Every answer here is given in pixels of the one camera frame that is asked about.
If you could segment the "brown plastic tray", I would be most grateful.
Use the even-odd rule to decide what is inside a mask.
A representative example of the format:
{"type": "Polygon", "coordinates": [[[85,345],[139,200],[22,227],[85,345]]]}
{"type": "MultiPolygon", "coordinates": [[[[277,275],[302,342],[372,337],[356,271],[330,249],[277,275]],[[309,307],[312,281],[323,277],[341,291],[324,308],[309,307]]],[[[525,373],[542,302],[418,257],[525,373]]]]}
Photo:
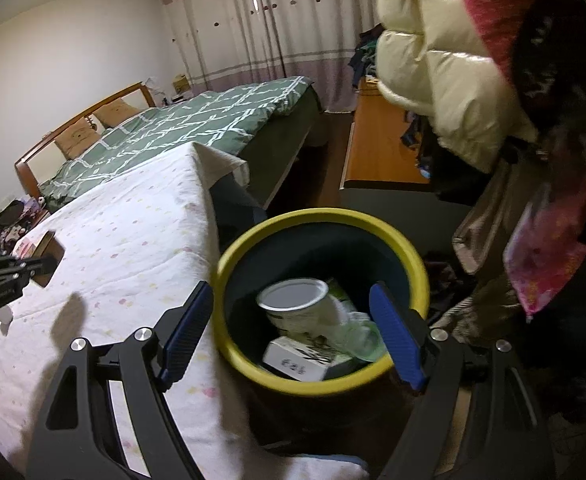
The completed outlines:
{"type": "Polygon", "coordinates": [[[56,232],[47,231],[33,254],[36,263],[32,271],[32,281],[40,287],[46,287],[58,269],[65,252],[66,250],[56,237],[56,232]]]}

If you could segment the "clear jar with green band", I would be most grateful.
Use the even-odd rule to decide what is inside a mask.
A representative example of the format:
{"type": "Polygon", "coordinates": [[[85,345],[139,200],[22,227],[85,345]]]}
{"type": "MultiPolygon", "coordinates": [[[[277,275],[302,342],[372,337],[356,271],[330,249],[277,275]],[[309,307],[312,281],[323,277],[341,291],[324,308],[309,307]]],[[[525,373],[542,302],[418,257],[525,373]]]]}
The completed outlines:
{"type": "Polygon", "coordinates": [[[373,363],[386,353],[378,325],[363,312],[340,312],[333,322],[322,324],[320,333],[337,351],[363,362],[373,363]]]}

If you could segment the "white paper cup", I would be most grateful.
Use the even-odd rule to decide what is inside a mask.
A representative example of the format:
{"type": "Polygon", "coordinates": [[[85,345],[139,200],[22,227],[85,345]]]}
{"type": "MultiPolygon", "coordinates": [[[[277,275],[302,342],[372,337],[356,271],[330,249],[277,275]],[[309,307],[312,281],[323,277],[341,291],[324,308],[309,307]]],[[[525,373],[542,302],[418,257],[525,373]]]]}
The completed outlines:
{"type": "Polygon", "coordinates": [[[293,278],[263,289],[256,302],[270,322],[289,334],[327,336],[349,321],[348,311],[329,285],[315,278],[293,278]]]}

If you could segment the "yellow-rimmed dark trash bin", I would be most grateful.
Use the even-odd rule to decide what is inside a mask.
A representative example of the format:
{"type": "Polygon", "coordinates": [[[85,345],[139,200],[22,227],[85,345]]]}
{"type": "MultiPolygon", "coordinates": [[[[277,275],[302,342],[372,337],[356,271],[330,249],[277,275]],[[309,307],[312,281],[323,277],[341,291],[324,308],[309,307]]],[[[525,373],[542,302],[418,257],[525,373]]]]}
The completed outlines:
{"type": "Polygon", "coordinates": [[[346,376],[298,382],[261,367],[276,329],[256,304],[257,294],[288,278],[336,281],[363,311],[369,290],[382,282],[398,306],[427,316],[430,285],[410,240],[386,222],[342,208],[310,208],[280,214],[254,226],[220,258],[213,281],[215,344],[245,378],[285,396],[337,396],[374,382],[393,367],[390,356],[346,376]]]}

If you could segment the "pink strawberry milk carton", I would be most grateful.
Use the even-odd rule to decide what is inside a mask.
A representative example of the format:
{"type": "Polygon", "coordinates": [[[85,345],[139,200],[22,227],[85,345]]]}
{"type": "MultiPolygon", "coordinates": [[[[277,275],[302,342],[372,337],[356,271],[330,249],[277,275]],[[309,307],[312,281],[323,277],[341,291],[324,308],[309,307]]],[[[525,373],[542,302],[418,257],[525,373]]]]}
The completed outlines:
{"type": "Polygon", "coordinates": [[[34,255],[36,245],[30,240],[19,240],[13,247],[12,255],[17,259],[27,259],[34,255]]]}

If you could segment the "wooden bed headboard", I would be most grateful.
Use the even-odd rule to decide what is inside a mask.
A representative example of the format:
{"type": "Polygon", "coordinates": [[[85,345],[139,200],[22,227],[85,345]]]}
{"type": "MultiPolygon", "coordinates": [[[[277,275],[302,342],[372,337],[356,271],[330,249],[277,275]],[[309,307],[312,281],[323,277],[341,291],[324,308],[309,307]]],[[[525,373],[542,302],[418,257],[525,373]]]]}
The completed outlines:
{"type": "Polygon", "coordinates": [[[58,128],[46,133],[14,163],[24,192],[34,198],[42,195],[40,185],[52,178],[67,160],[80,154],[77,145],[97,139],[102,132],[101,127],[106,126],[104,122],[100,122],[96,111],[120,101],[141,110],[155,107],[150,89],[139,81],[92,104],[58,128]]]}

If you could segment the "white floral table cloth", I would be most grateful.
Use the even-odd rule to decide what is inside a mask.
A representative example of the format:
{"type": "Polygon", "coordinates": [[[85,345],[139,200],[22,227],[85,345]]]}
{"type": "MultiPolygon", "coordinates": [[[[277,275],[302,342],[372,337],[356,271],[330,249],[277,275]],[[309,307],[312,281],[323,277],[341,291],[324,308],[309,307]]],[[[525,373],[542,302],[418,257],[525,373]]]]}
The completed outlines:
{"type": "MultiPolygon", "coordinates": [[[[188,143],[73,200],[28,234],[54,232],[66,253],[46,287],[28,286],[0,324],[0,452],[28,462],[37,413],[64,351],[125,339],[183,304],[219,258],[212,186],[243,185],[235,156],[188,143]]],[[[251,435],[238,382],[205,332],[186,375],[167,392],[178,430],[208,479],[363,479],[341,453],[280,457],[251,435]]]]}

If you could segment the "tan pillow left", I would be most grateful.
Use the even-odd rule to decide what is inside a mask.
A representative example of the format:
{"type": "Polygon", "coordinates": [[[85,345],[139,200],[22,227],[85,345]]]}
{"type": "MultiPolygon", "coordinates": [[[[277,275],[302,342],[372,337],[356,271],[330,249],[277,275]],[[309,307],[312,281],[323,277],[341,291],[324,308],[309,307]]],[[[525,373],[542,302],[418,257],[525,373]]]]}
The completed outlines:
{"type": "Polygon", "coordinates": [[[88,118],[83,117],[56,136],[54,143],[67,160],[72,160],[83,155],[99,140],[97,129],[88,118]]]}

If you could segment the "tan pillow right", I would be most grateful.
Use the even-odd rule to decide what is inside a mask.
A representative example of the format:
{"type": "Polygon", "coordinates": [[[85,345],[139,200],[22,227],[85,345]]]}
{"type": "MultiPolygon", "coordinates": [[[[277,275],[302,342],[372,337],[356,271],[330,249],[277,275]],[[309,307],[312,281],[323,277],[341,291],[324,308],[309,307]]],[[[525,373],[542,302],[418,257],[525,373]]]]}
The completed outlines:
{"type": "Polygon", "coordinates": [[[104,127],[115,128],[139,113],[139,108],[127,104],[123,99],[116,99],[99,107],[94,115],[104,127]]]}

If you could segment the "pink floral cloth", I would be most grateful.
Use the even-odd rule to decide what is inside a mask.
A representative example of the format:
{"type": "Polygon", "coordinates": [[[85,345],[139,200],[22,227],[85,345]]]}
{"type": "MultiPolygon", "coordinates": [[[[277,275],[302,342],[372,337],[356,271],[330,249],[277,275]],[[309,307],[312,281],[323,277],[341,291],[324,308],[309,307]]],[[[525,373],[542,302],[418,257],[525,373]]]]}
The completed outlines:
{"type": "Polygon", "coordinates": [[[541,183],[506,244],[503,264],[526,316],[550,304],[586,258],[586,173],[541,183]]]}

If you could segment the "white printed box in bin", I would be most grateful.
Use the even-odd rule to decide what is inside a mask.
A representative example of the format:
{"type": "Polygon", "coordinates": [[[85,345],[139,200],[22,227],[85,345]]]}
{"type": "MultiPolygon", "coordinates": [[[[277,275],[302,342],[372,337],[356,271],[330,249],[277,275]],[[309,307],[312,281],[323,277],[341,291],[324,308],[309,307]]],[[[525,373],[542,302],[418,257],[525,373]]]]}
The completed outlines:
{"type": "Polygon", "coordinates": [[[357,370],[359,361],[335,350],[323,339],[280,336],[269,342],[263,364],[298,382],[323,382],[351,374],[357,370]]]}

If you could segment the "orange wooden desk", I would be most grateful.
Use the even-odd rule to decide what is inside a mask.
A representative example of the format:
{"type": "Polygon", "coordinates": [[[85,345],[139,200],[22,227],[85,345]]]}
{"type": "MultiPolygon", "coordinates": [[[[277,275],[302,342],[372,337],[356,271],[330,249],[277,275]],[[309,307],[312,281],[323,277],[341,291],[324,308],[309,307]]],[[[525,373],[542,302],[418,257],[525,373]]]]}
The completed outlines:
{"type": "Polygon", "coordinates": [[[375,82],[361,79],[341,187],[427,191],[430,182],[417,167],[417,150],[401,142],[408,128],[405,111],[389,103],[375,82]]]}

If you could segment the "white and purple curtain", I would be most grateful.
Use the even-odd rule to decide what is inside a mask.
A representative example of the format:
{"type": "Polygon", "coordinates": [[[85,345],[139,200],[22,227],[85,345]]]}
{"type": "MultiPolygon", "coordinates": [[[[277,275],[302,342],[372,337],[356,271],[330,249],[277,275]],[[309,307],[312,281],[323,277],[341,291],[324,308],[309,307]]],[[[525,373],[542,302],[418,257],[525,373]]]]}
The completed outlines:
{"type": "Polygon", "coordinates": [[[176,73],[193,92],[309,78],[330,112],[355,106],[348,65],[377,0],[159,0],[176,73]]]}

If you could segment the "cream puffer jacket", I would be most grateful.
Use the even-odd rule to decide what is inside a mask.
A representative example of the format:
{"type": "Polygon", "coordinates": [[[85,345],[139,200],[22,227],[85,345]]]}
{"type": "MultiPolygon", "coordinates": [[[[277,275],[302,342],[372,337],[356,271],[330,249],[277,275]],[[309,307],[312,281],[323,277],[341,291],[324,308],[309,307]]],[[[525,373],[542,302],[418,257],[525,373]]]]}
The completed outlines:
{"type": "Polygon", "coordinates": [[[384,98],[429,118],[443,148],[489,172],[504,140],[536,131],[478,36],[463,0],[378,0],[384,98]]]}

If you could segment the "pile of dark clothes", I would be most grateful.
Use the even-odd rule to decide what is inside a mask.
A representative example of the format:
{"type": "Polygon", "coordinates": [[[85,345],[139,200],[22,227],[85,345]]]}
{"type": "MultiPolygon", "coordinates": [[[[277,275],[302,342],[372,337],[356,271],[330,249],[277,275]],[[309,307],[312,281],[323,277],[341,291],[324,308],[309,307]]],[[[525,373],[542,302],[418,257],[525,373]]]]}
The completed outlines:
{"type": "Polygon", "coordinates": [[[365,32],[360,32],[354,55],[348,62],[348,66],[353,70],[351,84],[354,89],[359,87],[360,80],[366,76],[373,78],[377,76],[375,58],[377,57],[378,40],[383,32],[385,32],[385,27],[381,23],[365,32]]]}

